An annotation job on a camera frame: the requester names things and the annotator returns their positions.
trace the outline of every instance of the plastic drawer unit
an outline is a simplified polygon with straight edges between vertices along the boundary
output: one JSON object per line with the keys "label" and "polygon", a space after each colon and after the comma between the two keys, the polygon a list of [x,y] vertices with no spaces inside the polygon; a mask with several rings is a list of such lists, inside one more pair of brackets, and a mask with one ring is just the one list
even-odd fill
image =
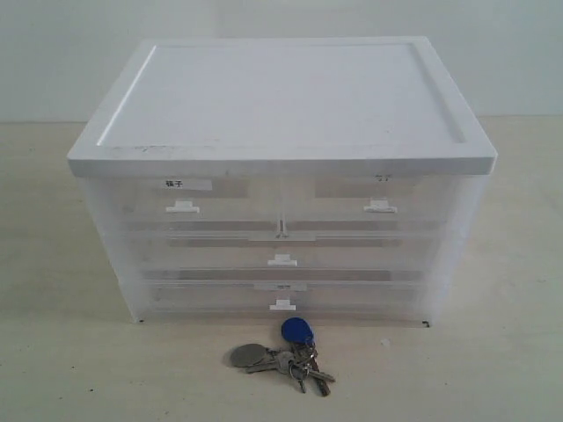
{"label": "plastic drawer unit", "polygon": [[69,153],[136,321],[431,324],[495,159],[426,38],[146,41]]}

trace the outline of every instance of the wall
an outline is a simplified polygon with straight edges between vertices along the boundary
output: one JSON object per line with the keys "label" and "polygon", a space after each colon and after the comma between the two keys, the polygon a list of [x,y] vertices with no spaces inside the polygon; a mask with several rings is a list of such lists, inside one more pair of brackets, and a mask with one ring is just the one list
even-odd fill
{"label": "wall", "polygon": [[477,114],[563,113],[560,0],[3,0],[0,121],[88,120],[142,38],[427,35]]}

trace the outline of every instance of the white drawer handle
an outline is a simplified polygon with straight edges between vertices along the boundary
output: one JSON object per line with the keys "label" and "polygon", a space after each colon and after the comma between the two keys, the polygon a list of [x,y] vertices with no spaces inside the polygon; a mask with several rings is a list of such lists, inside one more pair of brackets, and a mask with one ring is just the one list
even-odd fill
{"label": "white drawer handle", "polygon": [[363,208],[366,213],[390,213],[396,214],[397,207],[390,207],[388,200],[371,200],[369,205]]}
{"label": "white drawer handle", "polygon": [[290,299],[277,299],[275,305],[270,305],[270,310],[296,310],[296,305]]}
{"label": "white drawer handle", "polygon": [[297,266],[297,261],[291,259],[289,254],[275,254],[274,259],[267,261],[268,266]]}
{"label": "white drawer handle", "polygon": [[190,200],[176,200],[173,207],[166,207],[167,213],[194,213],[199,214],[200,208],[194,207]]}

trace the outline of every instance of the beige floor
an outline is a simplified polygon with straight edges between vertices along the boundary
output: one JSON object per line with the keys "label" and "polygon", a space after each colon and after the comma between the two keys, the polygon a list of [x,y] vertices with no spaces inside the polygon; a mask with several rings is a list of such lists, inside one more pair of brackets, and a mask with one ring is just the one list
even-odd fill
{"label": "beige floor", "polygon": [[65,161],[82,126],[1,125],[0,421],[563,420],[563,118],[482,121],[500,161],[442,319],[315,325],[328,398],[223,364],[275,326],[131,324]]}

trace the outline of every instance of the white lid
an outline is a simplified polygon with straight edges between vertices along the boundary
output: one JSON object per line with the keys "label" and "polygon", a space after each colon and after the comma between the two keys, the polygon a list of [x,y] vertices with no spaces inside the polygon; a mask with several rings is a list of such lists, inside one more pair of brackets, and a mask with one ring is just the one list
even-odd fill
{"label": "white lid", "polygon": [[69,153],[100,177],[487,174],[495,158],[428,40],[402,37],[145,41]]}

